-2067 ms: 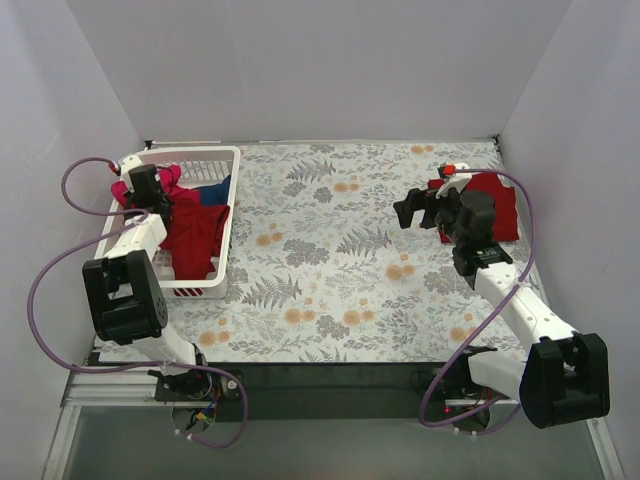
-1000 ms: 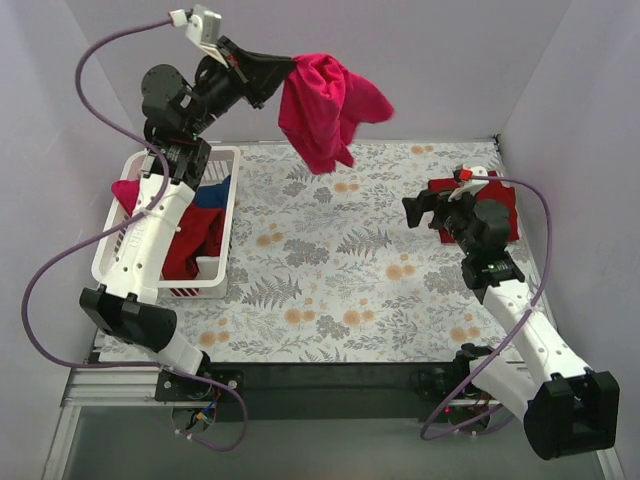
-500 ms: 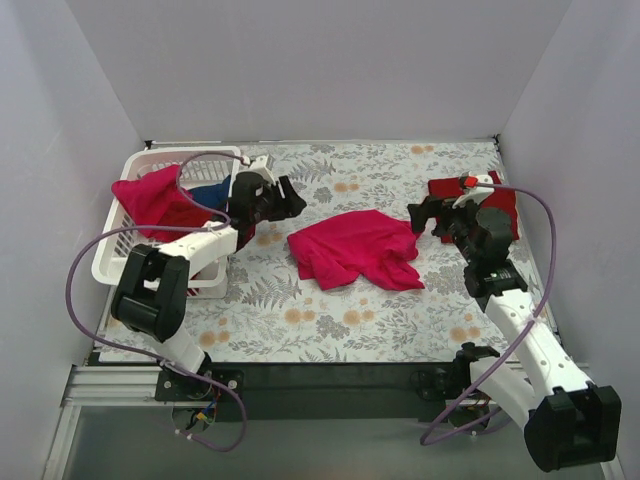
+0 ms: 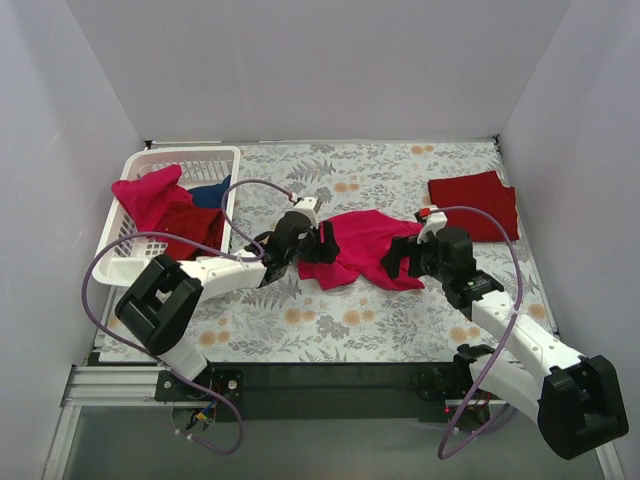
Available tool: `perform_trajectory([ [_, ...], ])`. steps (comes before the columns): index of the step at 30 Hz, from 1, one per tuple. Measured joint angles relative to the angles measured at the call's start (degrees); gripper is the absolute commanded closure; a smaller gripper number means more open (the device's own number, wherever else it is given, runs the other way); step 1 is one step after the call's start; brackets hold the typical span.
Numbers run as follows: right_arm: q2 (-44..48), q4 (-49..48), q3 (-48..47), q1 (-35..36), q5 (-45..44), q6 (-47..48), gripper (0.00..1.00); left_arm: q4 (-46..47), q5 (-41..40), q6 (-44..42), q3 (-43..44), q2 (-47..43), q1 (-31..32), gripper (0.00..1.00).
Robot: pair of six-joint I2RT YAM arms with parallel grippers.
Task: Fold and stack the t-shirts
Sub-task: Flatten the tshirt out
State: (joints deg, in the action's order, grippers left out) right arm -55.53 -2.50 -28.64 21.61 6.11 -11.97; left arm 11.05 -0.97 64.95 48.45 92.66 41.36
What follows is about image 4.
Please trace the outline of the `bright pink t shirt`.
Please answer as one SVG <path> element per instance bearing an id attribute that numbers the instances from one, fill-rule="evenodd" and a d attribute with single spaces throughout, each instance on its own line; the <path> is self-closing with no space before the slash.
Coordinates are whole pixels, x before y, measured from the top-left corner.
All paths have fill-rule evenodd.
<path id="1" fill-rule="evenodd" d="M 323 290 L 353 283 L 363 276 L 387 291 L 423 290 L 418 278 L 411 278 L 408 262 L 401 265 L 399 276 L 392 279 L 381 264 L 394 237 L 418 234 L 421 225 L 389 217 L 377 210 L 355 211 L 329 219 L 340 253 L 331 264 L 298 262 L 301 280 L 316 280 Z"/>

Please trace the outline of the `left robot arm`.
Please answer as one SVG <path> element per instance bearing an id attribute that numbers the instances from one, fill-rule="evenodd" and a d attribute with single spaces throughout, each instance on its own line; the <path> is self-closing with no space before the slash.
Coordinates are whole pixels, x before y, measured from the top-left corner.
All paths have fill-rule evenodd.
<path id="1" fill-rule="evenodd" d="M 289 211 L 273 231 L 256 238 L 264 249 L 245 247 L 230 258 L 215 256 L 180 263 L 167 254 L 154 257 L 115 307 L 115 316 L 146 353 L 169 367 L 178 387 L 193 400 L 214 385 L 211 363 L 185 338 L 199 303 L 237 290 L 266 287 L 297 262 L 331 264 L 339 253 L 334 226 Z"/>

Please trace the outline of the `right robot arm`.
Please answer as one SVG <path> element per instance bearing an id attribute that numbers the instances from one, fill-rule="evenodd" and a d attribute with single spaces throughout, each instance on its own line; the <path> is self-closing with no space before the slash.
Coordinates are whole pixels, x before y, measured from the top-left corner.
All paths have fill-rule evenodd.
<path id="1" fill-rule="evenodd" d="M 486 391 L 534 421 L 551 450 L 569 460 L 628 434 L 614 365 L 565 345 L 530 316 L 492 276 L 478 269 L 462 228 L 396 237 L 381 264 L 390 277 L 403 263 L 413 278 L 440 282 L 449 304 L 499 343 L 462 345 L 454 357 L 454 389 Z"/>

